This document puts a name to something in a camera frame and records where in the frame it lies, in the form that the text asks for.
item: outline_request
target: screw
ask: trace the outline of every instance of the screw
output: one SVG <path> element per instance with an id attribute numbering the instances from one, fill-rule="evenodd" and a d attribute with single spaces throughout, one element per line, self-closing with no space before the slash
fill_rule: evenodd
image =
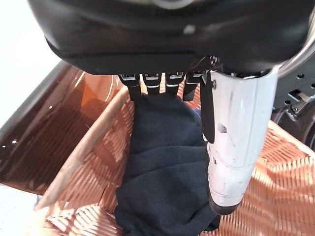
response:
<path id="1" fill-rule="evenodd" d="M 216 88 L 217 88 L 217 81 L 213 80 L 213 82 L 212 82 L 212 89 L 216 90 Z"/>

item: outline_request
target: wicker basket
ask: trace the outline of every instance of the wicker basket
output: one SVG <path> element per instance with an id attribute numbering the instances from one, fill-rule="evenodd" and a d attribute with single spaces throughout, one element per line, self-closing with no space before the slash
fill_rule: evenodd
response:
<path id="1" fill-rule="evenodd" d="M 180 86 L 179 96 L 183 92 Z M 192 108 L 200 108 L 199 89 Z M 121 236 L 113 215 L 126 166 L 133 103 L 123 87 L 69 156 L 36 207 L 30 236 Z M 315 153 L 274 123 L 247 192 L 202 236 L 314 236 Z"/>

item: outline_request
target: black cloth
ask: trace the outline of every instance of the black cloth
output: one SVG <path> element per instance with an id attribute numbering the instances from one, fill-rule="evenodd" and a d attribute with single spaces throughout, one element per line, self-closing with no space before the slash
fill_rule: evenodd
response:
<path id="1" fill-rule="evenodd" d="M 177 96 L 135 103 L 130 152 L 117 190 L 124 236 L 197 236 L 220 218 L 208 204 L 208 157 L 200 117 Z"/>

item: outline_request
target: robotic hand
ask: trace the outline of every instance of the robotic hand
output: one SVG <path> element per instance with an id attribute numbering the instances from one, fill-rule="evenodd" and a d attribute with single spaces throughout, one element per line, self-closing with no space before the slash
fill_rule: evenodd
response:
<path id="1" fill-rule="evenodd" d="M 92 74 L 120 74 L 133 100 L 166 73 L 190 95 L 201 77 L 209 154 L 209 202 L 229 214 L 241 202 L 262 149 L 279 65 L 308 37 L 314 0 L 29 0 L 51 49 Z M 221 67 L 204 63 L 211 55 Z"/>

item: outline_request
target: white metal component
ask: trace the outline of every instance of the white metal component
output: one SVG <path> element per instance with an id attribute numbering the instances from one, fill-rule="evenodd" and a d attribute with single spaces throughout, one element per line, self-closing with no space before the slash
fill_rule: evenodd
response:
<path id="1" fill-rule="evenodd" d="M 208 143 L 209 187 L 221 207 L 240 203 L 261 152 L 272 112 L 278 68 L 255 79 L 218 72 L 213 90 L 215 142 Z"/>

